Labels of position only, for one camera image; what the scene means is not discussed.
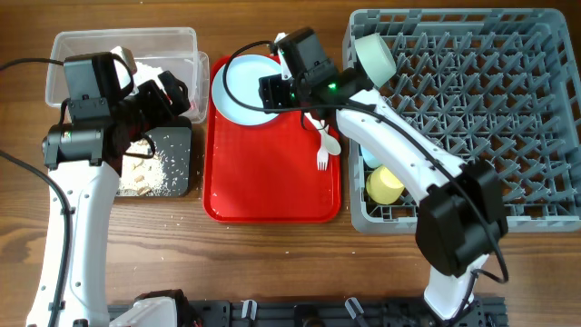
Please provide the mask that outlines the light blue plate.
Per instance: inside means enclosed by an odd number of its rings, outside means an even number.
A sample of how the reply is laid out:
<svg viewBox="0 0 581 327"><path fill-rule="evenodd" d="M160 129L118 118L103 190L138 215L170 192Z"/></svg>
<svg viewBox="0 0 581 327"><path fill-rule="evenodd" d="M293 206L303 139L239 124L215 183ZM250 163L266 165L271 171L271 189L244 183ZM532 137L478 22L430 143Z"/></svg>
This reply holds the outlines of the light blue plate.
<svg viewBox="0 0 581 327"><path fill-rule="evenodd" d="M212 101L222 116L233 123L245 126L266 124L277 117L277 114L253 111L236 104L224 90L223 70L224 67L221 66L212 82ZM281 66L266 56L241 55L234 58L229 66L227 85L231 93L241 102L262 107L259 79L280 72Z"/></svg>

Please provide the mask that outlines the red snack wrapper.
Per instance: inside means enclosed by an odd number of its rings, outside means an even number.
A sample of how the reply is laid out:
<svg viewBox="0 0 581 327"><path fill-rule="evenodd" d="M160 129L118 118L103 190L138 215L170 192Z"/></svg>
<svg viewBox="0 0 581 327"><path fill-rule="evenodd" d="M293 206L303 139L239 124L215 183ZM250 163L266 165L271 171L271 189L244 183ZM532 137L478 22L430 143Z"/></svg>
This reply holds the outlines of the red snack wrapper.
<svg viewBox="0 0 581 327"><path fill-rule="evenodd" d="M194 99L190 100L190 107L188 109L189 112L196 112L198 110L197 104Z"/></svg>

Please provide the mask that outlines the white plastic spoon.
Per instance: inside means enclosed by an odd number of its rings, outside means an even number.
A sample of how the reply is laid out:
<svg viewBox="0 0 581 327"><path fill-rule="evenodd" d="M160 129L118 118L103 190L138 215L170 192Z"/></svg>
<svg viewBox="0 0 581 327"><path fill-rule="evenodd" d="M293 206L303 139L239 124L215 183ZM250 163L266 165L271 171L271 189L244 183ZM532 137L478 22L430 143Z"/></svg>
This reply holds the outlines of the white plastic spoon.
<svg viewBox="0 0 581 327"><path fill-rule="evenodd" d="M320 133L323 148L331 155L339 155L341 153L340 143L329 134L323 121L314 119L310 114L305 114L305 116Z"/></svg>

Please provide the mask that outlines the light blue small bowl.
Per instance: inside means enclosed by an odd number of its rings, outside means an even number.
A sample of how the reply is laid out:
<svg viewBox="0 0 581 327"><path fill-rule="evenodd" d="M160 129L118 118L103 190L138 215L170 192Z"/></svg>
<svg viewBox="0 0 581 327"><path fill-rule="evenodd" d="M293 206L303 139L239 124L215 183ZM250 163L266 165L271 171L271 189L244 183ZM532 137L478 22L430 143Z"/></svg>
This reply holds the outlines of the light blue small bowl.
<svg viewBox="0 0 581 327"><path fill-rule="evenodd" d="M364 147L360 147L361 156L363 158L364 163L370 169L377 169L382 166L382 163L367 149Z"/></svg>

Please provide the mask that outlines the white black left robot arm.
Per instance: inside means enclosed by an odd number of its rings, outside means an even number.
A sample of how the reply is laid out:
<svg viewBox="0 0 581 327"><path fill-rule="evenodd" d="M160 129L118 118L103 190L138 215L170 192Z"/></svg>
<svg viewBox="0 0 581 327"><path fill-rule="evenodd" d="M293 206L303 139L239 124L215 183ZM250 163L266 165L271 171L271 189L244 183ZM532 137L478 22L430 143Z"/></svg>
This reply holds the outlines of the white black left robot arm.
<svg viewBox="0 0 581 327"><path fill-rule="evenodd" d="M191 103L171 72L136 84L131 51L61 61L68 97L42 141L45 170L8 153L7 161L49 187L44 260L28 326L107 326L105 261L110 215L130 146L174 121Z"/></svg>

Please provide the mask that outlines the yellow cup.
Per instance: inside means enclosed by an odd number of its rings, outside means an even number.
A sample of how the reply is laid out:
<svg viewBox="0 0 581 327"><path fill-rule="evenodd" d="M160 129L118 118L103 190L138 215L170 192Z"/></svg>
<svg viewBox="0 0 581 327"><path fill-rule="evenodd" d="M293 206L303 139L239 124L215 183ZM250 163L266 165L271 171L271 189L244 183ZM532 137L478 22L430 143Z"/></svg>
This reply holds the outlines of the yellow cup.
<svg viewBox="0 0 581 327"><path fill-rule="evenodd" d="M369 197L379 204L392 204L402 195L403 183L384 165L367 178L365 187Z"/></svg>

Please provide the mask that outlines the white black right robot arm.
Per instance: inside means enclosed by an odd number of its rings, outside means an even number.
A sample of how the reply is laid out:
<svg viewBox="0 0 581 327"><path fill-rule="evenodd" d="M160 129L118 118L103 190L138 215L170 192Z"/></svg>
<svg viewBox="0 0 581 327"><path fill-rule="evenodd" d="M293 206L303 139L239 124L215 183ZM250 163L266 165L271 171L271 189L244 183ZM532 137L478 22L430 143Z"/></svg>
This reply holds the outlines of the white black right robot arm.
<svg viewBox="0 0 581 327"><path fill-rule="evenodd" d="M266 45L281 60L273 79L289 90L270 99L258 89L259 106L242 101L232 90L233 61L228 60L222 73L225 93L237 105L266 114L334 115L343 135L403 183L419 209L416 243L431 268L424 301L443 323L465 315L479 276L508 281L499 248L508 232L507 216L496 171L486 162L467 163L437 147L389 107L379 88L395 74L396 63L378 35L356 41L359 64L343 71L314 35Z"/></svg>

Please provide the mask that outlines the white tissue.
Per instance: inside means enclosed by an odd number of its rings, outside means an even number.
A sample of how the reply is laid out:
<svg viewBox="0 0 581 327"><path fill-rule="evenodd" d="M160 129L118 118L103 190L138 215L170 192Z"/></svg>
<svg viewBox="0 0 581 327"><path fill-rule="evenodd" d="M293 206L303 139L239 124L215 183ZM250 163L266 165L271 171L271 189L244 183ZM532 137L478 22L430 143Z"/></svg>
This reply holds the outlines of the white tissue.
<svg viewBox="0 0 581 327"><path fill-rule="evenodd" d="M153 67L141 62L136 63L136 72L133 75L135 81L140 80L141 82L150 79L157 78L159 74L163 72L161 67Z"/></svg>

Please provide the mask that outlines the green bowl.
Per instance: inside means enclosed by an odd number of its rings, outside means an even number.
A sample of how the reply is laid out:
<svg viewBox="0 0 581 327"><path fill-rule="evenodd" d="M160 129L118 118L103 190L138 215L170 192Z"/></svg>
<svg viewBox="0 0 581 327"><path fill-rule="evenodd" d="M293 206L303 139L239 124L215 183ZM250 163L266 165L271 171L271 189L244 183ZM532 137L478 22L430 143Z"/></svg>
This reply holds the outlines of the green bowl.
<svg viewBox="0 0 581 327"><path fill-rule="evenodd" d="M354 42L356 55L370 81L381 88L397 72L397 64L379 34L366 35Z"/></svg>

